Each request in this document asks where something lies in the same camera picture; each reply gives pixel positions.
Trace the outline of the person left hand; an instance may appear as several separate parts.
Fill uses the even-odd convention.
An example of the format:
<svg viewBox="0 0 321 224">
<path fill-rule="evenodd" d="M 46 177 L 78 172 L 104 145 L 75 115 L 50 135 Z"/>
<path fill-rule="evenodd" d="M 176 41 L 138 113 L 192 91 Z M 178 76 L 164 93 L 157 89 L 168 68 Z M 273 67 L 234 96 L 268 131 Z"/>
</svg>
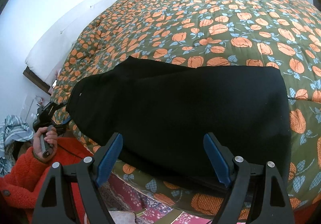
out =
<svg viewBox="0 0 321 224">
<path fill-rule="evenodd" d="M 40 127 L 33 137 L 33 154 L 41 162 L 49 162 L 57 152 L 58 135 L 53 126 Z"/>
</svg>

